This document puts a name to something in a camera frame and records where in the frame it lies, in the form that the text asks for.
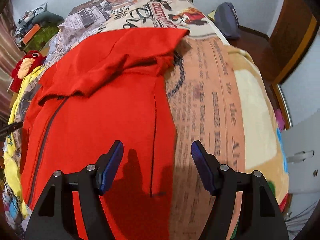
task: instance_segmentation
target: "cream patch on blanket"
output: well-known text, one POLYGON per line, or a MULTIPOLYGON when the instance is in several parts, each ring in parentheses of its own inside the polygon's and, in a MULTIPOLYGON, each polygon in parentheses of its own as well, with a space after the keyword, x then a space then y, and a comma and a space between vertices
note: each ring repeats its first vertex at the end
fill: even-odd
POLYGON ((258 81, 244 69, 236 70, 235 76, 241 101, 247 170, 276 156, 276 135, 258 81))

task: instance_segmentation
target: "orange box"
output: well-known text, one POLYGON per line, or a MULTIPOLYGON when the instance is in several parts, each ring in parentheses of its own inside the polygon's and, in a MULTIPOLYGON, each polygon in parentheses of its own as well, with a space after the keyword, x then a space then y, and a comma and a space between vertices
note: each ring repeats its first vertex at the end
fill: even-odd
POLYGON ((30 41, 30 39, 33 37, 33 35, 35 35, 36 32, 40 30, 40 28, 41 28, 41 27, 40 27, 39 24, 36 24, 35 26, 33 26, 33 27, 31 28, 31 30, 28 31, 28 33, 22 38, 22 42, 23 42, 24 44, 27 44, 28 41, 30 41))

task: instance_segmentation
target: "gray bag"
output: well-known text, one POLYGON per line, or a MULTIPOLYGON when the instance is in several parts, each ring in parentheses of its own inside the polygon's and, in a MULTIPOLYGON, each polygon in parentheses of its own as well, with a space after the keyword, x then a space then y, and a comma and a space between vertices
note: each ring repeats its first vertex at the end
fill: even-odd
POLYGON ((227 39, 240 37, 239 21, 235 7, 230 2, 220 4, 215 11, 208 15, 227 39))

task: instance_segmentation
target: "blue gripper pad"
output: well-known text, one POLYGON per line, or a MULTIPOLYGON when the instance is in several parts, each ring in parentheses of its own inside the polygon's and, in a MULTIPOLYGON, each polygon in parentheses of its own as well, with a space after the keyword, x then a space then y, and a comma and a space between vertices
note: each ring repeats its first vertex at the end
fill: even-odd
POLYGON ((116 173, 118 171, 120 162, 123 157, 123 144, 122 142, 118 142, 118 145, 116 146, 116 149, 110 157, 110 160, 105 168, 105 170, 102 173, 102 182, 100 186, 100 191, 105 193, 111 188, 112 182, 115 179, 116 173))
POLYGON ((197 167, 204 189, 209 191, 210 194, 212 194, 215 190, 213 186, 213 174, 209 168, 207 161, 203 156, 203 154, 207 153, 204 152, 202 154, 200 148, 197 145, 197 142, 200 143, 199 141, 194 141, 191 145, 191 155, 197 167))

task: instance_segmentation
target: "bed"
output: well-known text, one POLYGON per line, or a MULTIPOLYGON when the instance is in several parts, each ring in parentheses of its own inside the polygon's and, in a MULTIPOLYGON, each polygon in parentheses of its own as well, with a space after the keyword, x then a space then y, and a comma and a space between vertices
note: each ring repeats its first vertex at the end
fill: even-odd
MULTIPOLYGON (((286 159, 260 72, 250 55, 230 46, 192 0, 92 0, 75 7, 52 38, 44 66, 23 80, 9 123, 24 120, 41 75, 69 50, 91 35, 136 27, 190 31, 176 48, 174 68, 164 74, 177 130, 170 239, 198 239, 214 202, 191 158, 194 140, 234 170, 262 171, 283 205, 288 193, 286 159)), ((32 211, 22 199, 21 142, 17 130, 5 143, 3 200, 7 222, 23 239, 32 211)), ((236 227, 240 206, 238 194, 228 237, 236 227)))

